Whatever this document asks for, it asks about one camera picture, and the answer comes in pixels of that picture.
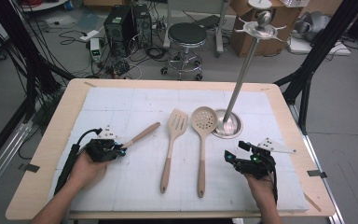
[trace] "metal stand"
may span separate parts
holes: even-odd
[[[274,82],[278,86],[290,82],[283,92],[283,97],[289,105],[294,105],[297,96],[302,92],[298,126],[303,134],[307,134],[306,119],[312,77],[357,14],[358,0],[343,1],[300,67],[291,75]]]
[[[248,56],[246,57],[245,62],[243,63],[240,75],[237,80],[237,84],[235,85],[235,89],[234,92],[232,93],[227,110],[223,110],[223,109],[216,110],[218,123],[216,129],[213,131],[213,134],[218,137],[234,138],[240,135],[242,132],[243,124],[241,118],[235,113],[232,113],[232,108],[234,107],[238,95],[240,94],[243,81],[245,80],[245,76],[249,70],[249,65],[255,56],[255,51],[257,49],[257,45],[260,42],[260,40],[268,40],[268,39],[280,40],[277,37],[278,30],[283,29],[284,27],[275,28],[269,25],[270,22],[271,22],[271,14],[268,11],[263,11],[258,16],[257,21],[250,21],[250,22],[243,21],[244,23],[243,29],[235,30],[235,32],[245,32],[248,35],[251,35],[253,37],[253,41],[251,47],[249,48]]]

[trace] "stool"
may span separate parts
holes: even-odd
[[[190,50],[205,44],[206,31],[196,24],[181,22],[172,25],[168,30],[168,38],[173,43],[183,47],[183,50],[170,54],[168,65],[179,71],[178,80],[182,80],[182,73],[195,70],[200,72],[196,75],[196,80],[202,80],[201,64],[202,58],[194,51]],[[161,74],[165,75],[168,67],[161,68]]]

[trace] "metal frame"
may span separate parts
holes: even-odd
[[[55,80],[51,72],[68,80],[75,78],[75,76],[62,70],[41,56],[34,41],[28,35],[18,11],[16,11],[8,0],[0,1],[0,23],[13,42],[13,45],[19,50],[21,57],[26,64],[26,68],[19,65],[19,62],[13,57],[10,50],[7,50],[7,54],[16,68],[19,69],[19,72],[27,77],[26,99],[13,115],[7,126],[5,126],[4,130],[0,133],[1,149],[11,132],[16,128],[22,115],[25,114],[24,123],[34,115],[35,99],[38,94],[36,80],[39,81],[39,90],[45,93],[53,93],[59,89],[60,84]],[[7,46],[6,40],[1,38],[1,36],[0,44],[4,48]]]
[[[16,130],[13,130],[11,135],[7,138],[8,141],[5,143],[5,149],[3,150],[0,156],[0,177],[10,165],[11,160],[16,155],[19,148],[22,146],[25,138],[32,130],[33,122],[29,120],[26,123],[20,122],[17,123],[18,127]]]
[[[298,126],[303,134],[307,134],[306,119],[312,77],[356,15],[358,15],[358,0],[343,1],[300,67],[291,75],[274,82],[278,86],[290,83],[283,92],[283,97],[289,105],[294,105],[297,96],[302,92]]]

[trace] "forearm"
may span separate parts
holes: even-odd
[[[263,224],[282,224],[275,202],[258,204]]]
[[[68,181],[48,204],[33,218],[31,223],[60,223],[71,201],[81,187],[76,182]]]

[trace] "metal pole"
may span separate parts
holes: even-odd
[[[231,100],[229,101],[225,117],[223,118],[224,123],[228,121],[228,118],[231,115],[232,108],[234,107],[235,102],[237,101],[237,97],[240,94],[243,81],[245,80],[246,74],[249,70],[249,65],[251,64],[251,61],[254,58],[255,50],[257,49],[257,45],[259,42],[260,41],[258,38],[253,37],[252,45],[249,48],[248,56],[246,57],[245,62],[243,62],[240,75],[238,76],[237,84],[235,85],[234,92],[232,92]]]

